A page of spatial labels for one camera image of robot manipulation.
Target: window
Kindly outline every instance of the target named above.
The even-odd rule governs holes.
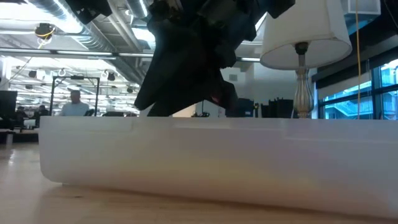
[[[380,67],[381,87],[398,84],[398,59]]]
[[[356,78],[321,89],[323,93],[320,96],[323,100],[318,104],[319,118],[357,119],[359,109],[360,119],[398,120],[398,59],[366,73],[369,76],[362,75],[367,79],[362,79],[364,83],[359,86],[359,104]]]
[[[361,98],[360,119],[373,118],[373,102],[370,96]],[[357,119],[358,99],[347,100],[325,106],[325,119]]]
[[[362,84],[360,84],[359,87],[360,87],[361,93],[366,92],[366,91],[371,91],[372,81],[368,81],[368,82],[362,83]],[[331,96],[327,96],[327,97],[325,97],[323,99],[323,101],[335,100],[335,99],[342,98],[342,97],[345,97],[345,96],[351,96],[351,95],[357,95],[357,94],[358,94],[358,86],[356,85],[356,86],[353,86],[353,87],[348,88],[346,90],[343,90],[343,91],[341,91],[339,93],[335,93],[335,94],[333,94]]]
[[[398,91],[390,91],[382,95],[382,114],[380,119],[398,119]]]

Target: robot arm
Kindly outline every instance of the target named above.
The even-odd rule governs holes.
[[[155,0],[148,30],[156,49],[135,105],[148,116],[170,116],[208,100],[233,108],[234,85],[220,69],[236,62],[243,40],[256,37],[255,24],[268,12],[278,17],[295,0]]]

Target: glass wall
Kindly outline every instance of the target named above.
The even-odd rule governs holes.
[[[391,86],[398,84],[397,69],[398,69],[398,59],[387,63],[380,69],[380,80],[381,87]]]
[[[382,95],[382,114],[380,119],[398,119],[398,91],[390,91]]]
[[[373,102],[370,96],[361,98],[358,106],[358,99],[347,100],[325,106],[325,119],[357,119],[358,109],[360,119],[372,119]]]
[[[368,81],[366,83],[362,83],[359,86],[359,89],[360,89],[361,93],[366,92],[366,91],[371,91],[371,88],[372,88],[372,81]],[[341,91],[339,93],[335,93],[335,94],[333,94],[331,96],[327,96],[323,100],[324,101],[330,101],[330,100],[335,100],[335,99],[342,98],[342,97],[345,97],[345,96],[351,96],[351,95],[357,95],[357,94],[358,94],[358,86],[356,85],[356,86],[353,86],[353,87],[348,88],[346,90],[343,90],[343,91]]]
[[[398,59],[374,68],[371,81],[325,97],[319,102],[323,119],[398,120]]]

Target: desk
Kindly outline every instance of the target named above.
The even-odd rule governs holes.
[[[55,184],[40,172],[38,145],[0,146],[1,224],[278,223],[393,224],[398,221],[206,202]]]
[[[0,129],[0,144],[5,144],[6,143],[6,138],[7,138],[7,131],[8,129]],[[29,129],[24,129],[22,132],[20,132],[19,129],[14,130],[15,135],[13,142],[14,143],[35,143],[39,141],[39,130],[29,130]]]

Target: computer monitor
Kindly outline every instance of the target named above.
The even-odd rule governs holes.
[[[14,116],[17,106],[17,91],[0,91],[0,115],[7,118]]]

